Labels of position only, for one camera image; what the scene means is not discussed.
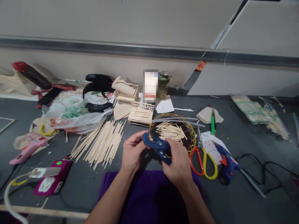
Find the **blurred bottle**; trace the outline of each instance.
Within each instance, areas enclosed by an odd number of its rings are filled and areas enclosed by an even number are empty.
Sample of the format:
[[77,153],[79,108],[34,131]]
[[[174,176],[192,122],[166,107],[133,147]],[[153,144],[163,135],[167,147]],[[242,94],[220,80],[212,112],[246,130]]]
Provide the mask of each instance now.
[[168,92],[169,82],[171,80],[171,75],[167,71],[161,71],[160,77],[158,79],[158,95],[157,100],[162,100],[166,97]]
[[47,90],[52,88],[52,83],[43,77],[38,71],[36,71],[30,65],[27,65],[25,62],[14,62],[12,66],[15,70],[29,79],[31,82],[39,86],[40,88]]

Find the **green pen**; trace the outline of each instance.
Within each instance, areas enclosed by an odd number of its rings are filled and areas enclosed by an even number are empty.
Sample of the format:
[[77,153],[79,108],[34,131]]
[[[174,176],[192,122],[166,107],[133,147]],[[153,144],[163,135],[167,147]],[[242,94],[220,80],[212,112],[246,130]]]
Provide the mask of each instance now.
[[211,133],[212,134],[216,134],[216,130],[215,130],[215,111],[214,108],[212,109],[212,116],[211,116]]

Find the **orange-handled scissors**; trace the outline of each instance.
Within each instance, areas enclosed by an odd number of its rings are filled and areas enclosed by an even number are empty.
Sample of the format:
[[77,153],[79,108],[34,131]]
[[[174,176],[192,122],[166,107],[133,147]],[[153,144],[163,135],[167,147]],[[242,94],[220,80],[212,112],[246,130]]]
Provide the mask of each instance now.
[[[218,175],[218,167],[217,167],[217,164],[215,163],[213,157],[206,152],[206,150],[203,148],[203,145],[202,145],[202,138],[201,138],[201,134],[200,134],[200,131],[199,131],[199,128],[197,128],[197,144],[198,144],[198,147],[195,146],[194,150],[192,151],[192,153],[190,154],[189,156],[189,159],[190,159],[190,165],[191,165],[191,169],[193,170],[194,173],[196,173],[198,176],[205,176],[207,179],[209,180],[214,180],[216,179],[217,175]],[[200,157],[200,154],[199,154],[199,149],[198,148],[201,148],[202,151],[203,151],[203,163],[202,163],[202,159]],[[199,165],[200,165],[200,169],[201,169],[201,173],[198,173],[195,168],[193,167],[193,164],[192,164],[192,155],[193,153],[196,151],[197,153],[197,157],[198,157],[198,161],[199,161]],[[210,160],[212,161],[213,165],[214,165],[214,174],[212,176],[208,176],[207,173],[206,173],[206,159],[207,159],[207,156],[210,158]]]
[[[196,152],[197,157],[198,157],[198,161],[199,161],[199,165],[200,165],[200,169],[201,169],[201,172],[200,172],[200,173],[198,173],[198,172],[196,171],[196,169],[193,167],[193,164],[192,164],[192,155],[193,155],[194,152]],[[203,176],[203,175],[205,174],[205,171],[204,171],[204,169],[203,169],[202,159],[201,159],[201,157],[200,157],[199,150],[198,150],[198,147],[197,147],[197,146],[195,146],[194,150],[193,150],[193,151],[191,152],[191,154],[189,155],[189,159],[190,159],[191,169],[193,170],[193,172],[196,173],[196,175],[198,175],[198,176]]]

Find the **human hand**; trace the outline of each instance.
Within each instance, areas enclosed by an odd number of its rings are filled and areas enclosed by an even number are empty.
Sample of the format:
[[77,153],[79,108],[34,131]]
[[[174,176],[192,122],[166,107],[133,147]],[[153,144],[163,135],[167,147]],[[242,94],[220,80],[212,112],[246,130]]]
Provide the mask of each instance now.
[[142,136],[147,131],[141,131],[133,134],[124,141],[124,151],[122,153],[121,169],[130,173],[135,173],[140,166],[140,154],[145,148],[150,149],[142,141]]
[[190,168],[188,152],[182,143],[165,139],[171,147],[172,163],[167,165],[162,161],[163,172],[178,190],[194,183]]

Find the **purple mat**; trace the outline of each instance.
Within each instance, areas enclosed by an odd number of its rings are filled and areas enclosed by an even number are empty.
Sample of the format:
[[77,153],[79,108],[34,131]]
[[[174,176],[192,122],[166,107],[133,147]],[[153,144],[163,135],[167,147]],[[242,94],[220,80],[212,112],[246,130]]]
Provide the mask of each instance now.
[[[99,200],[118,172],[106,173]],[[198,176],[192,172],[200,189]],[[132,181],[119,223],[188,223],[185,203],[180,192],[162,170],[139,170]]]

